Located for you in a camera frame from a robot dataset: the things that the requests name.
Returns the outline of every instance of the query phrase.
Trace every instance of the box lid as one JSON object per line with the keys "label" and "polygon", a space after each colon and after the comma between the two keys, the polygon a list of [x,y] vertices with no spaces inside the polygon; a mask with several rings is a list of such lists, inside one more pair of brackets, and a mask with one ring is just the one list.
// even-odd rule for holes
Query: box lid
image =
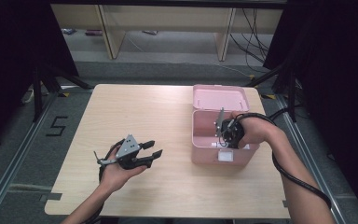
{"label": "box lid", "polygon": [[245,90],[235,86],[195,85],[193,106],[196,109],[249,111]]}

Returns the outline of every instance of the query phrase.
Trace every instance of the light wood tabletop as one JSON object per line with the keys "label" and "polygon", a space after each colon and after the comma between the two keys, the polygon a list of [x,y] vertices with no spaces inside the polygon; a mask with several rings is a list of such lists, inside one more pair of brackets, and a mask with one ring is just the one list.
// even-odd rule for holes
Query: light wood tabletop
{"label": "light wood tabletop", "polygon": [[[256,89],[244,88],[250,111],[264,114]],[[263,143],[247,166],[191,161],[192,86],[98,85],[93,91],[48,200],[50,215],[68,215],[98,186],[100,158],[132,134],[155,140],[139,157],[163,149],[150,169],[105,202],[102,216],[289,218],[279,172]]]}

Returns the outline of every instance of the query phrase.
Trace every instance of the human arm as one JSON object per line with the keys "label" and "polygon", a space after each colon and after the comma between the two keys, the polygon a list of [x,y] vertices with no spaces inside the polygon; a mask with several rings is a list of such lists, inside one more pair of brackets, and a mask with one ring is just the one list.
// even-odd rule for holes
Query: human arm
{"label": "human arm", "polygon": [[[240,112],[233,112],[235,118]],[[266,141],[272,148],[277,162],[290,175],[312,185],[318,185],[310,172],[297,156],[284,131],[275,125],[259,119],[247,118],[240,121],[245,136],[239,148],[246,144],[259,144]],[[304,189],[282,175],[282,183],[290,216],[294,223],[335,223],[325,201],[313,192]]]}
{"label": "human arm", "polygon": [[[120,146],[112,151],[108,160],[115,158],[119,148]],[[145,169],[146,166],[140,166],[131,170],[124,170],[116,163],[107,165],[103,171],[100,185],[62,224],[78,224],[84,222],[103,205],[113,192],[121,189],[131,177],[140,174]]]}

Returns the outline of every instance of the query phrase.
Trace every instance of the pink storage container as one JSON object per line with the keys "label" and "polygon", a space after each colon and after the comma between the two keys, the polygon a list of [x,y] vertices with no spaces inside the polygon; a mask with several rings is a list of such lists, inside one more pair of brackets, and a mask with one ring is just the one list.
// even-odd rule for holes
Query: pink storage container
{"label": "pink storage container", "polygon": [[249,111],[245,91],[241,87],[195,85],[193,87],[193,122],[191,160],[199,164],[225,164],[245,166],[259,148],[258,144],[246,148],[222,147],[215,136],[214,123],[221,108],[225,119],[231,111]]}

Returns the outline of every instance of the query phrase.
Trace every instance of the person's left arm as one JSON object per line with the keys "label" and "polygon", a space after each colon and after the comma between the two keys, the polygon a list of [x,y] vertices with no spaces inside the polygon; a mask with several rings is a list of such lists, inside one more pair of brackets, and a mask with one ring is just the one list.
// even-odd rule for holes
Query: person's left arm
{"label": "person's left arm", "polygon": [[[115,148],[108,160],[115,158],[116,152],[120,146]],[[140,174],[146,169],[146,166],[136,167],[131,170],[124,170],[120,165],[109,164],[103,171],[103,177],[100,185],[91,193],[91,195],[78,208],[71,213],[62,224],[83,223],[90,218],[103,205],[109,196],[121,189],[124,184],[133,176]]]}

